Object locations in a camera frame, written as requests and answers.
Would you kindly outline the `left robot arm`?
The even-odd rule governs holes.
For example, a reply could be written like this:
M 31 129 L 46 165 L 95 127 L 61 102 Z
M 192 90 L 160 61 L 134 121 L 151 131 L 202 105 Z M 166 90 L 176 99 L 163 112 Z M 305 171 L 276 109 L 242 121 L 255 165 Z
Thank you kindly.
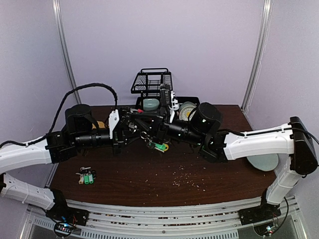
M 0 195 L 42 208 L 46 215 L 68 224 L 86 225 L 88 211 L 68 206 L 60 190 L 34 186 L 18 180 L 9 171 L 39 164 L 56 164 L 78 155 L 81 150 L 111 146 L 118 148 L 131 116 L 142 110 L 125 107 L 111 111 L 108 126 L 101 127 L 91 107 L 75 105 L 65 111 L 66 124 L 61 131 L 50 132 L 33 141 L 9 142 L 0 149 Z

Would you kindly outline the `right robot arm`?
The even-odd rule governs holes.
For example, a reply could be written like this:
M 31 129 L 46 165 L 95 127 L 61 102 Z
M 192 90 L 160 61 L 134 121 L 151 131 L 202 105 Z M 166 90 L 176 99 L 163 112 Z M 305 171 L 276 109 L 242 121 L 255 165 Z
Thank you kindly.
M 306 130 L 299 117 L 291 117 L 288 123 L 273 128 L 236 132 L 221 129 L 221 112 L 207 102 L 196 106 L 187 120 L 176 119 L 165 109 L 133 109 L 130 113 L 130 125 L 138 128 L 151 147 L 171 139 L 186 142 L 198 146 L 199 154 L 212 163 L 250 156 L 287 155 L 284 168 L 264 190 L 260 205 L 238 212 L 242 225 L 279 216 L 279 206 L 289 191 L 319 165 L 314 149 L 316 138 Z

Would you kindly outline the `large keyring with red handle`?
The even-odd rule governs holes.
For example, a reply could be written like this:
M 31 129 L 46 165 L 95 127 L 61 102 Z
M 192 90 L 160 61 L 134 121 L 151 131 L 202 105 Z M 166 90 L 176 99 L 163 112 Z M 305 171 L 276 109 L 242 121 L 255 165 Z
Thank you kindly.
M 146 112 L 141 109 L 137 109 L 140 113 Z M 163 143 L 155 143 L 154 136 L 147 134 L 144 131 L 140 131 L 137 129 L 130 129 L 133 134 L 139 135 L 141 139 L 146 143 L 146 146 L 150 149 L 158 150 L 162 153 L 168 151 L 169 145 L 167 144 L 167 140 L 165 139 Z

